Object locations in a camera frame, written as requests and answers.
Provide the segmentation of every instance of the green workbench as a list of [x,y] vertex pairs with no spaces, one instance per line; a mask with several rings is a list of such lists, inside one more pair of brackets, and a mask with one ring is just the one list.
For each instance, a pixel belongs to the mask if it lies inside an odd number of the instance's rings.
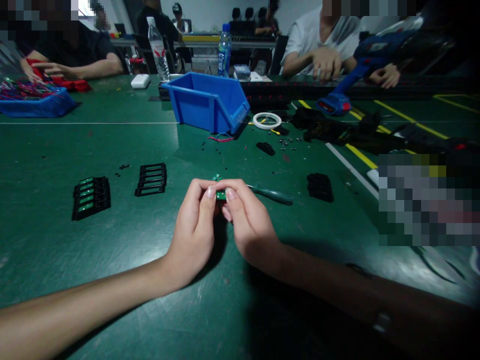
[[[131,79],[91,81],[93,91],[72,94],[82,104],[62,118],[0,115],[0,307],[164,255],[191,179],[215,174],[295,196],[293,206],[260,197],[282,242],[476,306],[471,288],[437,276],[409,246],[379,245],[384,218],[377,200],[322,142],[295,141],[284,152],[275,134],[247,125],[236,141],[216,143],[207,140],[210,134],[205,130],[178,125],[169,102],[148,101],[158,96],[155,81],[148,89],[133,90]],[[434,119],[435,125],[429,126],[438,125],[437,131],[448,136],[461,135],[461,117],[472,126],[470,116],[478,117],[437,99],[388,103],[419,122]],[[362,101],[358,106],[375,110],[378,105]],[[344,120],[358,121],[353,116]],[[405,120],[395,116],[388,122],[385,126],[393,127]],[[302,136],[293,126],[285,127],[289,137]],[[275,156],[256,148],[264,141],[276,149]],[[369,169],[347,148],[338,150],[361,174]],[[165,193],[135,197],[140,166],[161,162],[168,171]],[[130,167],[119,170],[123,164]],[[333,203],[309,197],[310,173],[330,177]],[[74,186],[81,179],[101,176],[110,182],[111,208],[71,221]],[[467,262],[470,248],[438,251],[471,284],[478,284]],[[328,321],[334,321],[319,315],[328,305],[249,267],[235,246],[232,225],[221,219],[208,270],[185,289],[120,316],[64,357],[252,359],[298,357],[301,352],[303,358],[318,359],[337,353],[338,345],[331,345],[335,333],[327,336],[315,326],[329,327]]]

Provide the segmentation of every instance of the blue storage bin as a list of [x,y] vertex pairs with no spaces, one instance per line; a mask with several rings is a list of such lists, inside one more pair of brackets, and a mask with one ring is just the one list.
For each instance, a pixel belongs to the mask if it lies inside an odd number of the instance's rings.
[[0,113],[10,118],[59,118],[77,106],[64,87],[41,100],[0,100]]
[[238,80],[196,72],[162,85],[168,89],[176,121],[212,134],[235,134],[250,111]]

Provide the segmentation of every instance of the cap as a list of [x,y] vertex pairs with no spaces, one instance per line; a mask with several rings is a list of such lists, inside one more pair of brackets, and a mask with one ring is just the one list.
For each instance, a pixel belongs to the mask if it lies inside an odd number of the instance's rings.
[[148,25],[153,25],[154,27],[157,27],[157,23],[155,22],[155,18],[153,16],[147,16],[146,22]]

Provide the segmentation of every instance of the screwdriver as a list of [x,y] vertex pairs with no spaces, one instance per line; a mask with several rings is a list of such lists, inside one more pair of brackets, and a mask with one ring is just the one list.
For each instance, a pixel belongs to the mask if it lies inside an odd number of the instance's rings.
[[264,188],[264,187],[259,187],[257,184],[255,184],[255,186],[252,186],[252,185],[247,185],[247,186],[255,194],[263,195],[264,197],[272,199],[273,201],[276,201],[277,203],[284,204],[284,205],[293,205],[293,203],[294,203],[293,196],[287,195],[287,194],[282,193],[280,191],[270,190],[270,189],[267,189],[267,188]]

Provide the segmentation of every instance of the water bottle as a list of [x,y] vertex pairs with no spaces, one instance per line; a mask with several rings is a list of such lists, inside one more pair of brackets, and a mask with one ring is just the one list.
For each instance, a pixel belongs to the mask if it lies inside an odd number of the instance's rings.
[[230,70],[230,55],[232,53],[232,38],[230,36],[230,24],[223,24],[223,32],[218,44],[218,76],[228,78]]
[[170,70],[167,57],[165,56],[164,40],[157,29],[155,18],[149,16],[146,18],[146,21],[148,22],[148,41],[150,41],[151,52],[155,60],[160,82],[168,83],[170,81]]

